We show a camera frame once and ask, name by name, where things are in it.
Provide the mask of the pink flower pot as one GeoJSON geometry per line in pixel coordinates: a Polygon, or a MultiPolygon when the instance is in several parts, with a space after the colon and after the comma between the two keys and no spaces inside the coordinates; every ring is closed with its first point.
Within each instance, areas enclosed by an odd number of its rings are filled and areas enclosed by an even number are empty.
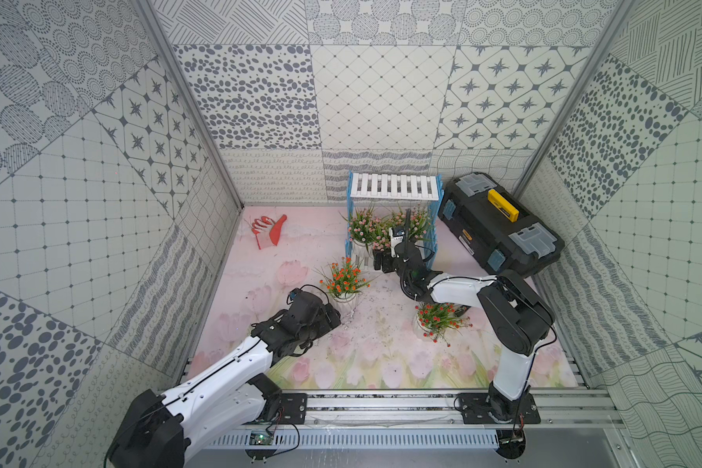
{"type": "MultiPolygon", "coordinates": [[[[394,226],[405,225],[406,212],[406,210],[399,210],[393,213],[392,220],[394,226]]],[[[429,210],[423,206],[411,208],[411,216],[409,218],[408,238],[411,241],[429,240],[433,231],[429,210]]]]}
{"type": "Polygon", "coordinates": [[[389,220],[381,220],[374,224],[374,229],[372,230],[372,242],[370,247],[372,252],[376,255],[378,253],[390,253],[391,249],[391,238],[390,238],[391,222],[389,220]]]}
{"type": "Polygon", "coordinates": [[[372,230],[374,224],[380,222],[382,218],[376,214],[374,208],[362,208],[356,210],[349,216],[347,223],[347,232],[349,235],[351,257],[367,262],[371,259],[374,253],[370,247],[372,242],[372,230]]]}

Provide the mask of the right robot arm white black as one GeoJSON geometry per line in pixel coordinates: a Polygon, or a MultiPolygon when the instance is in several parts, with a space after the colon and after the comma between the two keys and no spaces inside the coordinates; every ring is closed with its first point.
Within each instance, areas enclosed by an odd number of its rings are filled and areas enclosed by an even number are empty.
{"type": "Polygon", "coordinates": [[[402,293],[417,302],[417,323],[432,341],[468,324],[456,308],[479,307],[501,343],[486,405],[498,422],[520,414],[528,399],[530,372],[541,341],[553,331],[554,314],[517,272],[507,269],[487,277],[467,277],[427,267],[420,247],[402,228],[392,229],[389,252],[380,269],[395,272],[402,293]]]}

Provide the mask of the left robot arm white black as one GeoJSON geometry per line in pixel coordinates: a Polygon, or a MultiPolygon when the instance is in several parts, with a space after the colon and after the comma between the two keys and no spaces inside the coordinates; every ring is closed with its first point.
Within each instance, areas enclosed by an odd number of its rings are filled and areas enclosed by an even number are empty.
{"type": "Polygon", "coordinates": [[[224,433],[253,421],[271,422],[281,389],[267,371],[301,357],[341,323],[327,294],[304,285],[286,308],[253,324],[233,351],[195,378],[132,401],[107,449],[105,467],[183,467],[224,433]]]}

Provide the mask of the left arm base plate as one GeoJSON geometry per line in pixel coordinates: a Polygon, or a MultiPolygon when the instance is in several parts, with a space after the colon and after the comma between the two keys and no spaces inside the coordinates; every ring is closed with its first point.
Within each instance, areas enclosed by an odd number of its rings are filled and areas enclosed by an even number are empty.
{"type": "Polygon", "coordinates": [[[275,393],[265,400],[258,422],[304,425],[307,412],[306,393],[275,393]]]}

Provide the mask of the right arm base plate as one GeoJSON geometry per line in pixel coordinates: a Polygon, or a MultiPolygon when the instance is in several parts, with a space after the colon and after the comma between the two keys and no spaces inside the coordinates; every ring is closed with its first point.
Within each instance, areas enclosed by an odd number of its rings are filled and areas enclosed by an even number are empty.
{"type": "Polygon", "coordinates": [[[539,424],[534,396],[524,393],[515,401],[488,392],[460,393],[454,399],[454,408],[461,414],[464,424],[539,424]]]}

